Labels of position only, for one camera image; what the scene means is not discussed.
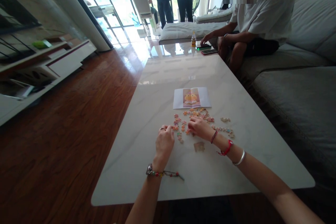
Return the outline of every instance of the sofa cushion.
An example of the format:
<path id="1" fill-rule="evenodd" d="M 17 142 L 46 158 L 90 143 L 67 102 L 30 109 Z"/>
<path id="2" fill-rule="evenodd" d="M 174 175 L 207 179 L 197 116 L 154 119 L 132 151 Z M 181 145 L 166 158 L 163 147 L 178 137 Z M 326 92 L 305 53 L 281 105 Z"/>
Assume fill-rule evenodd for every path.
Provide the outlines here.
<path id="1" fill-rule="evenodd" d="M 230 21 L 233 9 L 234 8 L 231 7 L 217 14 L 199 16 L 196 18 L 196 23 L 218 23 Z"/>
<path id="2" fill-rule="evenodd" d="M 336 66 L 261 73 L 252 97 L 336 206 Z"/>
<path id="3" fill-rule="evenodd" d="M 336 62 L 336 0 L 296 0 L 288 43 Z"/>
<path id="4" fill-rule="evenodd" d="M 331 65 L 333 62 L 313 52 L 284 44 L 273 55 L 245 58 L 238 74 L 241 81 L 253 81 L 264 71 Z"/>
<path id="5" fill-rule="evenodd" d="M 159 44 L 190 42 L 193 31 L 195 31 L 196 39 L 199 41 L 209 32 L 221 28 L 226 24 L 227 22 L 202 24 L 191 22 L 168 23 L 161 32 Z"/>

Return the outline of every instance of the black shorts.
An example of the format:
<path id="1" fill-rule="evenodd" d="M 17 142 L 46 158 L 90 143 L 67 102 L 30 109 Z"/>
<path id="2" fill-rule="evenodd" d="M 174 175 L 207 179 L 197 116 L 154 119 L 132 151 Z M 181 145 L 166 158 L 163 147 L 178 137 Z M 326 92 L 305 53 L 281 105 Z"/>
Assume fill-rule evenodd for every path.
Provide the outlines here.
<path id="1" fill-rule="evenodd" d="M 239 31 L 234 31 L 231 34 L 238 34 Z M 233 50 L 236 43 L 233 43 L 231 49 Z M 265 56 L 272 55 L 279 49 L 279 42 L 275 40 L 265 40 L 263 38 L 255 38 L 247 44 L 247 49 L 244 54 L 249 56 Z"/>

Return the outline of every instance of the coffee table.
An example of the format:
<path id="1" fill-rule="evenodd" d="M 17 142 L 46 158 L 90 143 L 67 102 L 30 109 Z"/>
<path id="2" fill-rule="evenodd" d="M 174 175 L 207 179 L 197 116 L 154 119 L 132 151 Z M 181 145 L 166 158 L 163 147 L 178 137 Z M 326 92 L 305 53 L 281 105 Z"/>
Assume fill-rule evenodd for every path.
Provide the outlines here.
<path id="1" fill-rule="evenodd" d="M 315 185 L 314 179 L 262 113 L 218 54 L 203 56 L 190 43 L 155 46 L 129 104 L 114 144 L 94 190 L 94 206 L 133 203 L 145 181 L 146 169 L 155 155 L 160 127 L 171 125 L 174 90 L 207 87 L 212 108 L 209 114 L 220 127 L 232 127 L 233 142 L 274 171 L 292 189 Z M 220 117 L 230 118 L 223 123 Z M 185 179 L 163 177 L 159 201 L 258 192 L 258 189 L 205 142 L 204 152 L 195 152 L 198 137 L 177 141 L 167 170 Z"/>

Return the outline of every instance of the silver bangle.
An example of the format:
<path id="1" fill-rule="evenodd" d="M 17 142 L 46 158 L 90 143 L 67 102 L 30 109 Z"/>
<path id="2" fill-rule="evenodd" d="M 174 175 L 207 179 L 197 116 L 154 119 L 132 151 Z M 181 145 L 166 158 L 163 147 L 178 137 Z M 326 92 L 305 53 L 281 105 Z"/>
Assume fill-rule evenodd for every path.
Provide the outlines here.
<path id="1" fill-rule="evenodd" d="M 244 160 L 244 158 L 245 158 L 245 151 L 243 150 L 243 154 L 242 154 L 242 157 L 241 157 L 241 159 L 239 160 L 239 162 L 238 163 L 233 163 L 233 165 L 235 165 L 235 166 L 238 166 L 238 165 L 240 165 L 241 163 L 242 163 L 242 161 Z"/>

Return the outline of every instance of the white t-shirt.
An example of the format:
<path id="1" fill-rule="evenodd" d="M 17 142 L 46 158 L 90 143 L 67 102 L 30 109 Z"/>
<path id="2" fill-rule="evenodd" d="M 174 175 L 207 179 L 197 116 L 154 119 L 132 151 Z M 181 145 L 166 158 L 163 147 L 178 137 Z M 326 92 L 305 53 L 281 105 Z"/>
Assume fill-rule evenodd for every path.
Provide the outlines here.
<path id="1" fill-rule="evenodd" d="M 230 22 L 238 23 L 240 32 L 258 34 L 282 45 L 292 31 L 294 3 L 295 0 L 257 0 L 255 4 L 237 4 Z"/>

